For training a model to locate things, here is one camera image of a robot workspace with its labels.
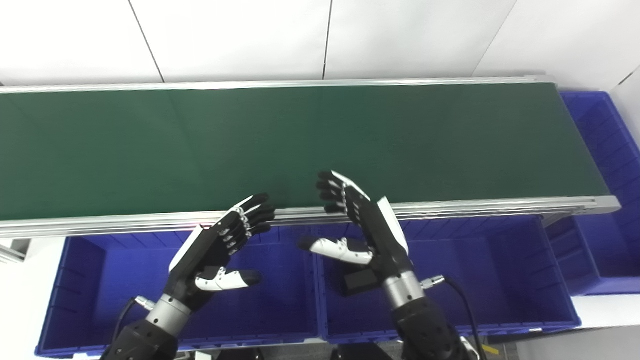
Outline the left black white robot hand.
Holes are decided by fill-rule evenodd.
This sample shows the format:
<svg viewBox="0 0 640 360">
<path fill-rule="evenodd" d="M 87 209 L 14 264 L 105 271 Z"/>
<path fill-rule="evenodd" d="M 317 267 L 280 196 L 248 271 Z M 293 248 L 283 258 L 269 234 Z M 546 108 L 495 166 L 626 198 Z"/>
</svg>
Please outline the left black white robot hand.
<svg viewBox="0 0 640 360">
<path fill-rule="evenodd" d="M 236 203 L 216 223 L 194 228 L 169 265 L 163 294 L 198 312 L 215 293 L 246 289 L 262 281 L 256 269 L 231 269 L 231 257 L 271 229 L 275 208 L 267 193 Z"/>
</svg>

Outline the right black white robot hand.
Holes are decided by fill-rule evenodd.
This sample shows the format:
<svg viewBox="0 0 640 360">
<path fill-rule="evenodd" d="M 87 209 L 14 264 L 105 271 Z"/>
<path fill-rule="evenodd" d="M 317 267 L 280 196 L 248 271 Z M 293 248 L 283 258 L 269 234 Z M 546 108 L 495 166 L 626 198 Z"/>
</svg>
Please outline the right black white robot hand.
<svg viewBox="0 0 640 360">
<path fill-rule="evenodd" d="M 318 173 L 316 187 L 320 198 L 328 202 L 325 212 L 346 215 L 361 229 L 365 241 L 345 236 L 304 237 L 297 243 L 300 249 L 368 267 L 384 287 L 404 287 L 409 292 L 422 290 L 402 226 L 386 197 L 371 200 L 353 180 L 336 171 Z"/>
</svg>

